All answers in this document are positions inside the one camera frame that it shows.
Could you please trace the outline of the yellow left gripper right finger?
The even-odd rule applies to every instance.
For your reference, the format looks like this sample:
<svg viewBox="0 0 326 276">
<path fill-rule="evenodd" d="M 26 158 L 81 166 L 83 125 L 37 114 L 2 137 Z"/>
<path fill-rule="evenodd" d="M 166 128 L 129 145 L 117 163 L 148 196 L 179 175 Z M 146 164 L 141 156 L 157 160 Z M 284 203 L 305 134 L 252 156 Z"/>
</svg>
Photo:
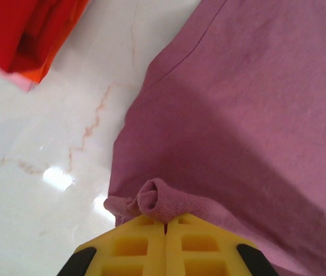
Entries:
<svg viewBox="0 0 326 276">
<path fill-rule="evenodd" d="M 269 276 L 278 272 L 253 242 L 184 214 L 167 224 L 166 274 Z"/>
</svg>

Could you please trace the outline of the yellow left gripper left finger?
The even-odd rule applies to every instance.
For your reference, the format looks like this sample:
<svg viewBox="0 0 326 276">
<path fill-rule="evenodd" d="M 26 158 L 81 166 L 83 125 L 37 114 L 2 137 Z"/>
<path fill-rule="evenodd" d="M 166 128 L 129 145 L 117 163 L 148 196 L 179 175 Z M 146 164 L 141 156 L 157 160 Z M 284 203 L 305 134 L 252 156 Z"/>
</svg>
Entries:
<svg viewBox="0 0 326 276">
<path fill-rule="evenodd" d="M 137 217 L 80 245 L 58 275 L 165 275 L 166 227 Z"/>
</svg>

